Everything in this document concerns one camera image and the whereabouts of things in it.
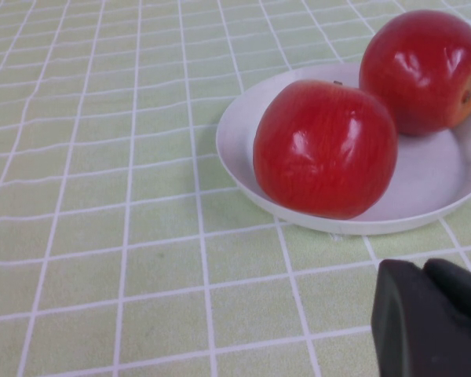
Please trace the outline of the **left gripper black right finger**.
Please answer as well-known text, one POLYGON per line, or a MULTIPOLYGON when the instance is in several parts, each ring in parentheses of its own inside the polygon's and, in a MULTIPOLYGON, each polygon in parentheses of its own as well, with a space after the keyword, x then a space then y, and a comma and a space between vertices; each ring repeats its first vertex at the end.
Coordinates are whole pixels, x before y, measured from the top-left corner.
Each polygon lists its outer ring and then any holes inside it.
POLYGON ((423 271, 451 305, 471 320, 471 272, 442 258, 429 259, 423 271))

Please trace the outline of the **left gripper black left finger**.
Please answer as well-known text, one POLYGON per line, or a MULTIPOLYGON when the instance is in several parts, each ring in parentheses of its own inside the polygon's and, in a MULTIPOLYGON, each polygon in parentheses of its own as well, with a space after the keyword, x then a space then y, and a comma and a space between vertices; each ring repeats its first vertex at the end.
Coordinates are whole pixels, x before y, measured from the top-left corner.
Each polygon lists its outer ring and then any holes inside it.
POLYGON ((380 263, 371 330, 381 376, 471 376, 471 320, 423 267, 380 263))

